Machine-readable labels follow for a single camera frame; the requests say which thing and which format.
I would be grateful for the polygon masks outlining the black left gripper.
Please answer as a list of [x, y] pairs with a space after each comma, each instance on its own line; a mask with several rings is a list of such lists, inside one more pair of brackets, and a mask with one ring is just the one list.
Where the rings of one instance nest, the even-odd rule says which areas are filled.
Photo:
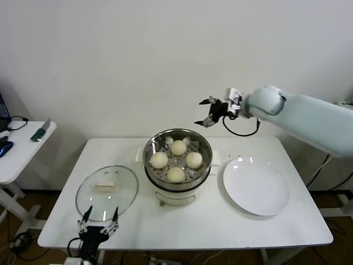
[[115, 209], [113, 218], [110, 224], [103, 226], [88, 226], [87, 221], [92, 212], [93, 206], [84, 213], [81, 220], [77, 221], [79, 238], [82, 241], [79, 250], [80, 257], [96, 257], [99, 245], [108, 240], [108, 236], [112, 236], [119, 228], [119, 208]]

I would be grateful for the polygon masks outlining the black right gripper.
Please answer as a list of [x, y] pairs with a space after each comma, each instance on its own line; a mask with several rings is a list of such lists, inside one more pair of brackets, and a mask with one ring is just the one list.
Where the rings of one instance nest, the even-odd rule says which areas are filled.
[[215, 124], [215, 121], [219, 121], [224, 116], [229, 116], [228, 103], [222, 102], [218, 98], [209, 96], [207, 99], [202, 100], [199, 105], [210, 104], [210, 111], [207, 118], [204, 120], [195, 121], [194, 124], [202, 127], [211, 127]]

